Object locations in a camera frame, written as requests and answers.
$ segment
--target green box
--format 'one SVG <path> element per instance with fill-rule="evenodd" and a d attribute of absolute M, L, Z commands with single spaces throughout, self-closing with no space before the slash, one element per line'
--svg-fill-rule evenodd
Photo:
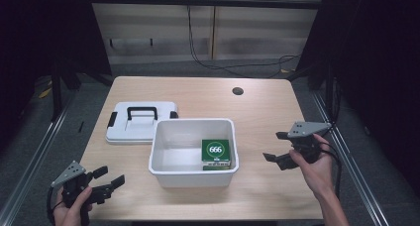
<path fill-rule="evenodd" d="M 204 170 L 228 170 L 231 166 L 229 140 L 202 140 L 201 161 Z"/>

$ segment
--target person's left hand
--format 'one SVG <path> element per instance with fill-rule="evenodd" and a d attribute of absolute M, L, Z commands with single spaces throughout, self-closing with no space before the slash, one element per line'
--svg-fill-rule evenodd
<path fill-rule="evenodd" d="M 64 202 L 62 202 L 62 191 L 63 189 L 61 188 L 56 196 L 56 203 L 58 206 L 53 211 L 55 226 L 80 226 L 80 208 L 92 193 L 92 187 L 87 186 L 77 196 L 76 200 L 70 208 L 65 207 Z M 92 205 L 88 206 L 88 210 L 92 210 Z"/>

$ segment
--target white box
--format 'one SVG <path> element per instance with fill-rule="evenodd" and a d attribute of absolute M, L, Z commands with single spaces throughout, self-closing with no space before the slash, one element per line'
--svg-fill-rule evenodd
<path fill-rule="evenodd" d="M 227 139 L 231 168 L 203 170 L 201 141 Z M 229 119 L 170 119 L 157 122 L 149 170 L 162 187 L 227 186 L 239 168 L 234 123 Z"/>

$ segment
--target box lid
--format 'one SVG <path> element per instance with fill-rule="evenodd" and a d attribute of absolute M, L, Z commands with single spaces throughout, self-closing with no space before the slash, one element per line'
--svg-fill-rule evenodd
<path fill-rule="evenodd" d="M 158 120 L 177 118 L 176 105 L 167 101 L 119 102 L 112 112 L 109 144 L 151 144 Z"/>

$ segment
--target table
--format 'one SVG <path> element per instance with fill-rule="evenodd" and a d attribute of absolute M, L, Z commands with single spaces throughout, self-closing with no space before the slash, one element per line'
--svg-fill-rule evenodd
<path fill-rule="evenodd" d="M 241 87 L 242 95 L 233 88 Z M 179 118 L 229 118 L 235 124 L 240 167 L 227 187 L 162 188 L 149 172 L 152 145 L 109 145 L 106 127 L 118 102 L 173 101 Z M 303 120 L 290 82 L 278 79 L 204 77 L 117 77 L 104 103 L 81 164 L 108 166 L 92 181 L 109 183 L 124 174 L 126 183 L 93 220 L 277 220 L 319 219 L 321 209 L 300 169 L 280 170 L 263 153 L 288 153 L 287 132 Z"/>

